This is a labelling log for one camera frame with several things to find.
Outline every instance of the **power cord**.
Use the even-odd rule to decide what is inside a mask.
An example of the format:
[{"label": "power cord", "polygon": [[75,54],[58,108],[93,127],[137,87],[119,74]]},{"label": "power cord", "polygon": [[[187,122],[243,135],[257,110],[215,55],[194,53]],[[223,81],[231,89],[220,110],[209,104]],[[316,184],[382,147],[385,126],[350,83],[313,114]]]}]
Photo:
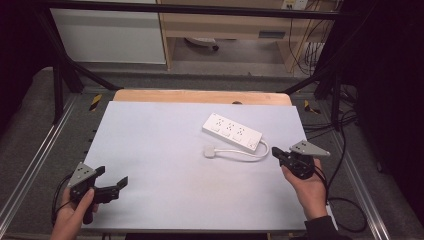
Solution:
[{"label": "power cord", "polygon": [[265,148],[266,148],[265,153],[262,154],[262,155],[254,155],[254,154],[250,154],[250,153],[247,153],[247,152],[243,152],[243,151],[239,151],[239,150],[232,150],[232,149],[216,149],[212,145],[208,145],[208,146],[205,147],[204,155],[207,158],[213,158],[213,157],[215,157],[215,154],[217,152],[232,152],[232,153],[244,154],[244,155],[247,155],[249,157],[254,157],[254,158],[263,158],[269,153],[269,146],[264,140],[260,140],[259,143],[262,143],[263,145],[265,145]]},{"label": "power cord", "polygon": [[[332,174],[330,180],[327,183],[326,177],[324,175],[324,172],[321,169],[317,168],[317,167],[316,168],[319,169],[320,173],[318,173],[318,171],[316,171],[316,170],[315,170],[315,173],[321,179],[321,181],[323,182],[324,187],[326,189],[326,200],[327,200],[326,202],[328,202],[330,204],[332,204],[335,201],[347,202],[347,203],[353,205],[355,208],[357,208],[359,210],[360,214],[362,215],[362,218],[364,219],[364,224],[360,228],[358,228],[358,229],[348,228],[344,224],[342,224],[342,223],[340,223],[340,222],[338,222],[336,220],[337,226],[339,226],[340,228],[342,228],[342,229],[344,229],[346,231],[352,232],[352,233],[360,233],[360,232],[365,231],[365,229],[367,228],[367,217],[365,215],[365,212],[362,210],[362,208],[357,203],[355,203],[352,200],[349,200],[347,198],[329,197],[330,187],[331,187],[331,185],[333,183],[333,180],[334,180],[335,176],[337,175],[337,173],[340,170],[340,167],[341,167],[341,165],[343,163],[345,152],[346,152],[346,146],[347,146],[347,144],[346,144],[346,136],[345,136],[345,133],[344,133],[343,126],[345,126],[345,125],[347,125],[347,124],[349,124],[349,123],[351,123],[353,121],[356,121],[356,119],[357,119],[356,115],[354,115],[354,116],[347,116],[348,114],[350,114],[352,112],[354,112],[354,110],[349,110],[349,111],[345,112],[342,115],[341,120],[339,121],[339,123],[340,123],[340,133],[341,133],[342,138],[343,138],[343,148],[342,148],[342,154],[341,154],[341,157],[340,157],[339,162],[337,164],[337,167],[336,167],[334,173]],[[332,131],[334,129],[332,127],[332,124],[316,124],[315,126],[314,125],[306,125],[306,127],[304,125],[304,128],[305,129],[310,129],[311,131],[323,130],[323,129],[328,129],[328,128],[330,128],[329,131]]]}]

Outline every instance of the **gray floor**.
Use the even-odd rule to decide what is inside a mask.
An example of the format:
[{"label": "gray floor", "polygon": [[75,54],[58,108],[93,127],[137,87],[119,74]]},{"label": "gray floor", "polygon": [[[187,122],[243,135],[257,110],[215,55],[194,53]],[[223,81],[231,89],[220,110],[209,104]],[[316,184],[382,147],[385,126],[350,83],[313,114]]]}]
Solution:
[{"label": "gray floor", "polygon": [[[206,89],[206,90],[237,90],[274,92],[301,81],[305,74],[297,70],[295,73],[284,71],[282,60],[276,54],[277,46],[272,42],[255,42],[239,40],[220,40],[220,49],[213,52],[210,49],[191,46],[184,40],[177,42],[174,57],[174,68],[164,70],[158,66],[118,66],[113,65],[114,73],[109,64],[92,65],[99,75],[110,82],[126,88],[165,88],[165,89]],[[73,171],[76,164],[85,157],[89,150],[90,139],[95,137],[95,130],[105,111],[106,104],[113,98],[113,92],[100,89],[92,81],[85,79],[87,85],[83,94],[68,95],[75,98],[75,107],[69,115],[54,146],[48,152],[43,165],[35,175],[31,187],[23,198],[13,220],[8,224],[4,239],[18,236],[18,239],[48,239],[51,231],[50,207],[53,192],[58,182]],[[325,114],[315,114],[304,111],[303,104],[309,100],[311,106],[322,108],[328,106],[327,101],[314,101],[311,94],[314,84],[291,96],[293,104],[298,107],[303,124],[326,123]],[[96,111],[88,108],[93,97],[102,93],[103,97]],[[7,132],[0,139],[0,169],[2,183],[0,185],[0,207],[10,206],[7,202],[25,174],[38,148],[52,127],[54,109],[52,74],[42,71],[34,78],[33,86],[23,102],[22,108],[10,122]],[[343,110],[350,106],[342,105]],[[359,126],[351,124],[345,128],[348,152],[357,166],[360,176],[372,196],[378,213],[387,227],[391,239],[424,239],[424,229],[417,221],[414,213],[406,203],[390,175],[378,173],[376,162],[367,141]],[[308,138],[318,135],[308,134]],[[311,142],[329,150],[333,156],[323,160],[324,170],[331,175],[338,162],[340,151],[334,136],[330,132],[314,138]],[[355,189],[346,173],[344,166],[335,178],[331,195],[346,197],[357,202]],[[333,206],[336,219],[341,223],[357,228],[362,224],[358,211],[350,205],[336,204]],[[361,233],[350,233],[354,239],[374,239],[368,227]],[[100,239],[98,234],[84,233]]]}]

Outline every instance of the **plug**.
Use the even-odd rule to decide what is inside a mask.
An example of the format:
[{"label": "plug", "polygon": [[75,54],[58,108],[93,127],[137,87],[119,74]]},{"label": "plug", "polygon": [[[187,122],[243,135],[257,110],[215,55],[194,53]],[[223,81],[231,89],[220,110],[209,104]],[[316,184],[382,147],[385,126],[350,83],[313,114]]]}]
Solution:
[{"label": "plug", "polygon": [[213,158],[213,157],[215,157],[215,147],[212,146],[212,145],[205,146],[205,148],[203,149],[203,154],[207,158]]}]

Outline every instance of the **black pole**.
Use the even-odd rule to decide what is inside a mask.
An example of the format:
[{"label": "black pole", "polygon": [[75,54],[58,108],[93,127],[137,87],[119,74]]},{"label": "black pole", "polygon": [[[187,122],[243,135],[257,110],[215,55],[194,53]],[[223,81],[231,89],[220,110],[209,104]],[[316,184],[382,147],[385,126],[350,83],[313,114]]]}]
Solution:
[{"label": "black pole", "polygon": [[218,7],[200,5],[173,5],[173,4],[148,4],[148,3],[118,3],[94,1],[61,1],[38,0],[39,6],[58,9],[119,11],[119,12],[153,12],[153,13],[184,13],[206,15],[251,16],[293,19],[324,19],[324,20],[349,20],[358,18],[355,13],[296,11],[284,9]]}]

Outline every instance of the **electrical outlet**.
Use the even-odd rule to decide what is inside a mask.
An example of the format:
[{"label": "electrical outlet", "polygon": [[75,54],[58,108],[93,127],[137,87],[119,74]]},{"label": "electrical outlet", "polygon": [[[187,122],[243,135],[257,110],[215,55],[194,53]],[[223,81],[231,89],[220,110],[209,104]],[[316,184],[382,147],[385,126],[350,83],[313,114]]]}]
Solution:
[{"label": "electrical outlet", "polygon": [[69,180],[68,187],[73,187],[96,174],[96,171],[80,162]]},{"label": "electrical outlet", "polygon": [[308,0],[296,0],[296,3],[293,5],[294,10],[305,10]]},{"label": "electrical outlet", "polygon": [[209,116],[208,120],[203,124],[202,130],[251,153],[256,151],[262,138],[262,133],[216,113],[212,113]]}]

